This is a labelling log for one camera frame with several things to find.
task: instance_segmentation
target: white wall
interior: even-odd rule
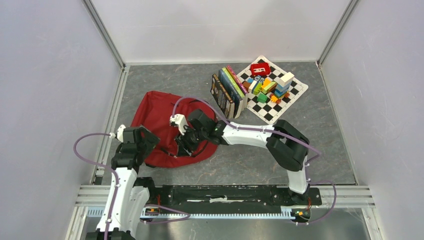
[[[388,240],[422,239],[424,2],[363,0],[324,77]]]
[[[316,60],[349,0],[93,0],[127,63]]]
[[[0,239],[64,238],[119,73],[82,1],[0,3]]]

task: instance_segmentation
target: green book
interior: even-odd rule
[[[245,94],[242,92],[242,90],[240,89],[239,85],[237,85],[236,81],[234,81],[233,77],[228,72],[227,68],[226,67],[223,67],[222,70],[224,71],[225,75],[229,78],[229,80],[231,81],[231,84],[234,86],[235,90],[240,95],[240,97],[241,98],[244,98],[245,97]]]

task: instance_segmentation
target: gray tabletop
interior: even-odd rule
[[[331,180],[337,184],[355,183],[354,174],[342,139],[341,131],[327,95],[324,82],[314,62],[275,62],[286,72],[292,72],[308,90],[280,117],[309,138],[310,144],[324,154],[309,167],[313,182]],[[179,96],[205,99],[218,108],[211,93],[211,76],[227,63],[174,64],[131,66],[117,117],[117,125],[129,126],[145,93],[161,91]],[[236,73],[249,63],[230,63]],[[245,109],[235,122],[266,125]],[[113,142],[108,163],[117,142]],[[153,177],[157,185],[226,185],[226,184],[288,184],[287,172],[280,167],[267,149],[245,145],[219,146],[215,154],[199,163],[178,168],[142,166],[140,177]],[[106,174],[102,184],[111,182]]]

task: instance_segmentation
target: pile of toy blocks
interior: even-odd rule
[[[266,103],[269,95],[273,103],[279,104],[282,98],[290,96],[289,87],[293,81],[294,75],[291,72],[284,76],[271,79],[268,75],[271,73],[270,65],[267,62],[254,63],[250,65],[250,71],[254,78],[248,78],[243,82],[244,88],[251,94],[257,96],[260,103]]]

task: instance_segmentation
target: blue book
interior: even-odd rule
[[[231,80],[224,72],[223,69],[220,69],[218,72],[218,78],[221,84],[224,86],[225,90],[228,92],[231,99],[234,101],[234,118],[238,118],[240,113],[243,110],[243,98],[237,93],[236,88],[231,83]]]

